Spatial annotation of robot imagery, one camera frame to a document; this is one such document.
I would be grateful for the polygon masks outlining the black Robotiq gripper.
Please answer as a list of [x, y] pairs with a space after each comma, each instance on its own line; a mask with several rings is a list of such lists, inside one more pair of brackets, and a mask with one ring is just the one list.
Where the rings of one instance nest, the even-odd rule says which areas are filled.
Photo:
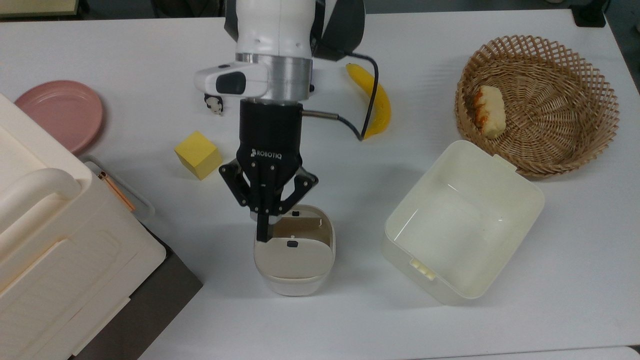
[[[268, 243], [270, 225], [318, 184], [318, 177], [302, 167], [301, 132], [302, 105], [240, 101], [237, 160], [220, 166], [219, 173], [238, 204], [255, 214], [258, 242]], [[282, 199], [290, 180], [294, 190]]]

